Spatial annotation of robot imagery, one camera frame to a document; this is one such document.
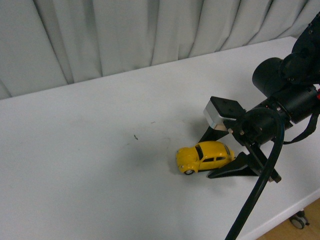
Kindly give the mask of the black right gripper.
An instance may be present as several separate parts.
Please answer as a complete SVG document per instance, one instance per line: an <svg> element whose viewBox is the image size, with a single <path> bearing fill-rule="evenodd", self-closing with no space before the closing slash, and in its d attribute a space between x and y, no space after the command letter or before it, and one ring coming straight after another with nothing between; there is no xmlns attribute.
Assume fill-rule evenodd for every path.
<svg viewBox="0 0 320 240"><path fill-rule="evenodd" d="M261 151L260 146L278 138L281 132L280 115L269 108L258 107L246 112L236 120L225 120L224 125L228 130L232 130L235 140L246 147L249 154L241 152L235 160L212 170L207 178L261 176L267 163L267 157ZM217 141L228 134L228 131L213 129L209 126L198 143Z"/></svg>

